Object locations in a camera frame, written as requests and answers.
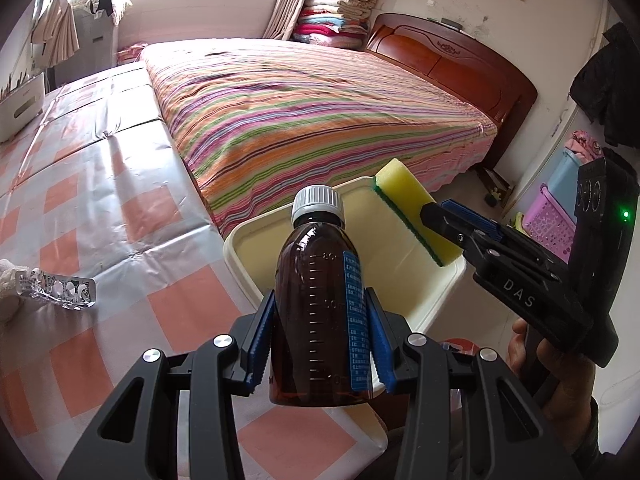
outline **plastic tablecloth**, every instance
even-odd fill
[[[28,305],[0,335],[0,416],[44,480],[145,350],[191,351],[254,311],[222,247],[140,63],[49,93],[0,145],[1,257],[97,283],[94,307]],[[274,406],[266,383],[234,398],[248,479],[348,480],[385,449],[368,405]],[[180,478],[187,412],[184,392]]]

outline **sponge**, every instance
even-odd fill
[[[407,167],[394,158],[376,173],[373,190],[400,217],[441,267],[462,255],[462,249],[428,229],[420,220],[422,206],[435,200]]]

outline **pink plastic basket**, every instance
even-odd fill
[[[575,224],[545,185],[542,185],[540,194],[525,213],[523,227],[545,249],[569,262]]]

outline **curtain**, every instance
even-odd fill
[[[305,0],[278,0],[263,38],[288,41]]]
[[[44,43],[44,68],[56,66],[75,54],[80,46],[74,13],[67,0],[51,0],[33,30],[31,43]]]

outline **human hand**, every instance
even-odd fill
[[[526,358],[524,338],[527,322],[521,318],[512,329],[514,335],[509,341],[507,364],[519,377]],[[538,345],[537,354],[543,366],[559,381],[542,412],[571,454],[580,447],[589,429],[595,365],[583,355],[556,350],[546,339]]]

